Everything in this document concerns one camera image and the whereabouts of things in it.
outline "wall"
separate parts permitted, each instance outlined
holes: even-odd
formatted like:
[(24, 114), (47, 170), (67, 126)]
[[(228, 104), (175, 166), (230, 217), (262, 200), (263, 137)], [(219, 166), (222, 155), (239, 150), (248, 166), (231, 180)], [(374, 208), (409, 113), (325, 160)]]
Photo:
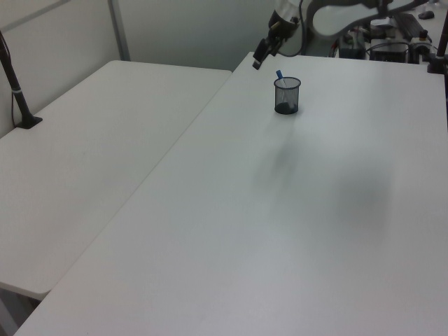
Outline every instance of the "wall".
[[(32, 113), (119, 60), (107, 0), (70, 0), (3, 35)], [(11, 88), (0, 68), (0, 137), (11, 130)]]
[[(274, 0), (115, 2), (132, 61), (231, 71), (266, 37), (275, 6)], [(284, 51), (299, 47), (297, 31)]]

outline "mesh pen holder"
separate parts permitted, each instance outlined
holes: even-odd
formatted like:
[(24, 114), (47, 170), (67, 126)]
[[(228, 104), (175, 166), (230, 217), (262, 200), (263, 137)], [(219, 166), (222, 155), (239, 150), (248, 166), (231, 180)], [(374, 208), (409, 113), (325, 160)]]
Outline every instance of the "mesh pen holder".
[(294, 114), (299, 111), (299, 87), (302, 82), (294, 77), (284, 77), (274, 82), (275, 111), (280, 114)]

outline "robotic arm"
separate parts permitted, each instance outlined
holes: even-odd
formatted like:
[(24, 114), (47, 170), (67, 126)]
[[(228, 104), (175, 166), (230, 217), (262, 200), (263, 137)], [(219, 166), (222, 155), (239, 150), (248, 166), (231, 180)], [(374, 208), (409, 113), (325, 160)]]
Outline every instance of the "robotic arm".
[[(317, 35), (336, 39), (350, 28), (407, 11), (427, 0), (311, 0), (307, 10), (307, 26)], [(261, 40), (253, 58), (253, 67), (259, 69), (266, 57), (275, 56), (280, 47), (299, 26), (301, 2), (276, 0), (275, 11), (269, 20), (269, 34)]]

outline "black pole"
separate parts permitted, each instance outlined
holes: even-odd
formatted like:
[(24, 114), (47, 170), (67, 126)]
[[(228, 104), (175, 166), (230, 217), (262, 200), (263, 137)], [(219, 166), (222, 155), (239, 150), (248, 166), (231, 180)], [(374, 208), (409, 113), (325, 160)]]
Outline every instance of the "black pole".
[(25, 128), (29, 130), (35, 125), (42, 121), (42, 118), (35, 117), (29, 112), (27, 101), (20, 87), (17, 76), (15, 75), (13, 65), (11, 63), (11, 56), (6, 47), (6, 42), (0, 31), (0, 61), (3, 69), (5, 70), (6, 77), (8, 78), (9, 85), (13, 91), (17, 105), (19, 106), (20, 112), (22, 114), (22, 122), (20, 122), (17, 127)]
[(445, 53), (448, 44), (448, 12), (445, 16), (445, 23), (443, 24), (442, 35), (440, 36), (439, 48), (437, 54), (430, 56), (428, 65), (428, 72), (430, 74), (445, 74), (445, 66), (447, 64)]

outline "table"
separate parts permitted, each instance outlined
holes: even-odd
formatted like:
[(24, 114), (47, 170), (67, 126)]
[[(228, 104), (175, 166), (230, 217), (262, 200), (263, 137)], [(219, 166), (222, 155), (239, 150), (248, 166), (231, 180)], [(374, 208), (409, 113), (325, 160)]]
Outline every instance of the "table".
[(0, 288), (43, 299), (229, 71), (110, 62), (0, 140)]
[[(448, 333), (443, 77), (348, 59), (251, 64), (17, 336)], [(299, 115), (274, 113), (277, 69), (302, 80)]]
[[(420, 25), (428, 31), (428, 35), (433, 40), (433, 46), (436, 48), (439, 46), (440, 36), (442, 35), (442, 28), (445, 22), (445, 16), (447, 15), (448, 4), (446, 1), (441, 1), (437, 3), (425, 3), (421, 5), (416, 10), (410, 12), (412, 13)], [(433, 11), (434, 18), (429, 20), (420, 20), (418, 15), (424, 11)]]

